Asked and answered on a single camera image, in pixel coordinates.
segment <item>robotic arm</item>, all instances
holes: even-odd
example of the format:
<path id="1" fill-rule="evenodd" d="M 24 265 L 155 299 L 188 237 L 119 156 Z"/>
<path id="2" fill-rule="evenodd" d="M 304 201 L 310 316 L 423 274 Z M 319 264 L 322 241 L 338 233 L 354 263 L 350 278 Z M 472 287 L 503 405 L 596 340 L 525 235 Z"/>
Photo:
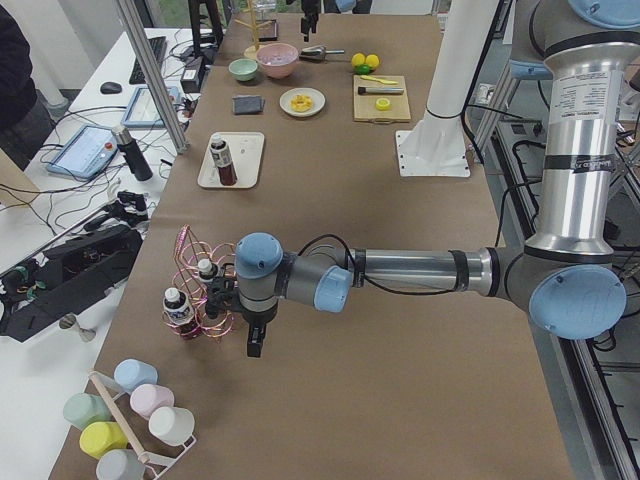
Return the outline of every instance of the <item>robotic arm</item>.
<path id="1" fill-rule="evenodd" d="M 287 5 L 291 5 L 296 0 L 287 0 Z M 316 33 L 316 25 L 320 16 L 320 0 L 300 0 L 304 17 L 300 20 L 300 32 L 304 36 L 304 41 L 309 41 L 309 32 Z"/>
<path id="2" fill-rule="evenodd" d="M 622 76 L 640 56 L 640 3 L 520 0 L 515 33 L 512 60 L 525 72 L 542 60 L 554 77 L 539 226 L 524 250 L 408 252 L 343 245 L 303 256 L 283 252 L 268 234 L 251 234 L 238 243 L 237 286 L 227 282 L 224 292 L 210 295 L 214 311 L 224 306 L 249 322 L 250 356 L 260 356 L 278 299 L 339 312 L 349 289 L 365 282 L 423 294 L 474 290 L 496 296 L 568 339 L 592 338 L 619 320 L 626 293 L 610 269 L 613 251 L 602 232 Z M 216 298 L 226 303 L 216 307 Z"/>

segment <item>dark jacket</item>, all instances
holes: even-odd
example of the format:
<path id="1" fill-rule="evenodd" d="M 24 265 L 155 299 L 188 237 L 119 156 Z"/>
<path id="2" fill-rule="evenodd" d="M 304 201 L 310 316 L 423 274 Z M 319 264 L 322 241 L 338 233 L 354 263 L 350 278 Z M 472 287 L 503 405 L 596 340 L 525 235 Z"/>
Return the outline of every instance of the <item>dark jacket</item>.
<path id="1" fill-rule="evenodd" d="M 32 68 L 27 39 L 0 5 L 0 130 L 18 123 L 35 105 Z"/>

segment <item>pink bowl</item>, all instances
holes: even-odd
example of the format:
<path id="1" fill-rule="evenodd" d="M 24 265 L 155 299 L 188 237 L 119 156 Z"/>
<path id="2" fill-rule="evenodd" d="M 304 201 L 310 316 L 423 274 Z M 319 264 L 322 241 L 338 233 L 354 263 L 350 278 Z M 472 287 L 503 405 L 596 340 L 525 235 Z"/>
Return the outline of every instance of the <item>pink bowl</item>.
<path id="1" fill-rule="evenodd" d="M 298 49 L 288 43 L 271 43 L 260 47 L 256 59 L 268 77 L 284 78 L 298 64 Z"/>

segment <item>robot label sticker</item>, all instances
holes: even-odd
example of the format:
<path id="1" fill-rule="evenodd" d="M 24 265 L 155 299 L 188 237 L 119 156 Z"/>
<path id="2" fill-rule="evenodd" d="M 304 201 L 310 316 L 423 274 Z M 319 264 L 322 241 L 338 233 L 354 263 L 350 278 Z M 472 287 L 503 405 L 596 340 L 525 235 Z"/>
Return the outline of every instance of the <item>robot label sticker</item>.
<path id="1" fill-rule="evenodd" d="M 544 168 L 547 170 L 573 170 L 573 173 L 613 172 L 613 155 L 548 155 Z"/>
<path id="2" fill-rule="evenodd" d="M 605 120 L 614 123 L 618 99 L 610 86 L 619 86 L 622 72 L 593 72 L 559 78 L 553 82 L 549 123 Z"/>

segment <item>yellow cup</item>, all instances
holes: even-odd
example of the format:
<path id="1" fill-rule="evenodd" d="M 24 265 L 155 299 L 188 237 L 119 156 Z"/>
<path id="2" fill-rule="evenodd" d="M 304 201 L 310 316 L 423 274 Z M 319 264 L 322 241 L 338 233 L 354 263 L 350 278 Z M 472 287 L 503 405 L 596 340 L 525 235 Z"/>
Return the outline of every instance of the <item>yellow cup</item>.
<path id="1" fill-rule="evenodd" d="M 96 460 L 110 450 L 127 447 L 127 437 L 116 422 L 94 422 L 80 435 L 80 450 Z"/>

